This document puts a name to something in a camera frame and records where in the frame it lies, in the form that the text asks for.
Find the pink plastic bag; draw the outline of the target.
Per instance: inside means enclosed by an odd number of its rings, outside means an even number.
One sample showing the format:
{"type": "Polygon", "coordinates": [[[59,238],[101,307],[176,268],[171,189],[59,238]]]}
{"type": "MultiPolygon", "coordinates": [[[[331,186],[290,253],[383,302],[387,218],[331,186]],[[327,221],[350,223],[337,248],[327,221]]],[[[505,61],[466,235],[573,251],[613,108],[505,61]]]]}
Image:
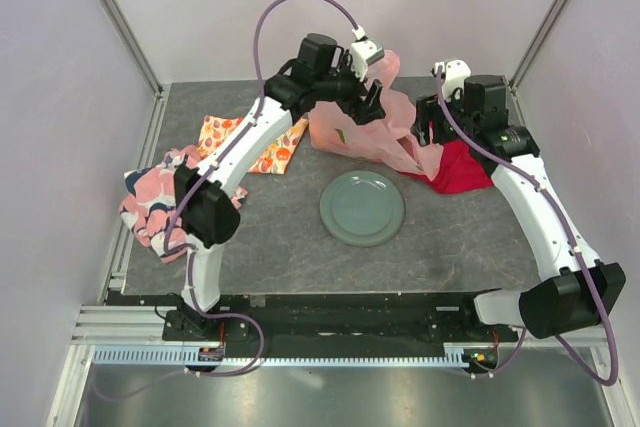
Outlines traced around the pink plastic bag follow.
{"type": "Polygon", "coordinates": [[[416,108],[409,97],[391,88],[400,69],[400,57],[391,50],[369,68],[369,80],[383,89],[385,117],[357,125],[334,102],[319,102],[308,114],[312,146],[320,151],[382,163],[401,173],[433,180],[440,170],[444,148],[422,146],[411,132],[416,108]]]}

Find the grey-green round plate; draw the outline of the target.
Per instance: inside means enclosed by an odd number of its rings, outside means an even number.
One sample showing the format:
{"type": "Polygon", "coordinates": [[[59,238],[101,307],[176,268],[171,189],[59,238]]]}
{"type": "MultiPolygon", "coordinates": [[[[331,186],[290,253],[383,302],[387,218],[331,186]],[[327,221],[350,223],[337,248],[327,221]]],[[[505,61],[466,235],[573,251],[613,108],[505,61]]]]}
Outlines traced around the grey-green round plate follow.
{"type": "Polygon", "coordinates": [[[320,219],[341,242],[373,247],[393,238],[405,219],[404,198],[387,177],[351,171],[336,177],[319,200],[320,219]]]}

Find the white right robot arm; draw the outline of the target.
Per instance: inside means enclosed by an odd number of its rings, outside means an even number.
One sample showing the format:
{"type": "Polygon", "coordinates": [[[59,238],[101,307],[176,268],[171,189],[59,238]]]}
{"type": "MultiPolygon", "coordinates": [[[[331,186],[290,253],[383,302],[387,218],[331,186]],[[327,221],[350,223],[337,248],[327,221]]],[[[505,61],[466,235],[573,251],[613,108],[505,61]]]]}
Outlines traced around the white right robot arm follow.
{"type": "Polygon", "coordinates": [[[511,207],[533,252],[540,281],[525,291],[490,290],[458,315],[458,328],[477,341],[496,324],[524,327],[537,339],[600,325],[626,276],[605,263],[570,220],[529,130],[509,121],[501,77],[455,77],[436,70],[437,91],[416,101],[412,128],[423,144],[462,140],[511,207]]]}

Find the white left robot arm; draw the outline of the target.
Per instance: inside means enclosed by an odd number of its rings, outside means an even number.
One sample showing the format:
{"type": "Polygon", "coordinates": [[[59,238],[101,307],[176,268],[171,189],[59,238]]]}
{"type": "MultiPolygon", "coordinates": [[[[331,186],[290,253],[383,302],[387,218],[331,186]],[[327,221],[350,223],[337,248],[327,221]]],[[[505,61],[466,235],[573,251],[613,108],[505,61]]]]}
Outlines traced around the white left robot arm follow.
{"type": "Polygon", "coordinates": [[[211,309],[221,297],[224,246],[240,223],[232,202],[236,188],[265,149],[319,102],[336,103],[357,125],[383,119],[382,85],[367,79],[369,67],[383,56],[383,47],[366,36],[344,49],[326,35],[307,35],[297,56],[264,82],[240,125],[216,151],[194,167],[176,169],[176,213],[187,243],[182,297],[192,308],[184,326],[196,339],[211,339],[219,329],[220,318],[211,309]]]}

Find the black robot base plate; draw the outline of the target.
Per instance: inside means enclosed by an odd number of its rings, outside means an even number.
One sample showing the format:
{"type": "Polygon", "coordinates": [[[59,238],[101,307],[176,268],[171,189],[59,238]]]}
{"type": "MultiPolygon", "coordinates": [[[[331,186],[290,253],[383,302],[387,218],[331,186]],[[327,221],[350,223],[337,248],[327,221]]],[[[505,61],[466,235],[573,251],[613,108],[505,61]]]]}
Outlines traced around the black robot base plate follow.
{"type": "Polygon", "coordinates": [[[470,293],[325,293],[224,295],[211,310],[225,319],[206,319],[184,302],[167,312],[166,341],[255,339],[243,314],[257,321],[267,338],[350,334],[416,339],[428,343],[515,342],[518,334],[499,324],[483,325],[472,312],[470,293]]]}

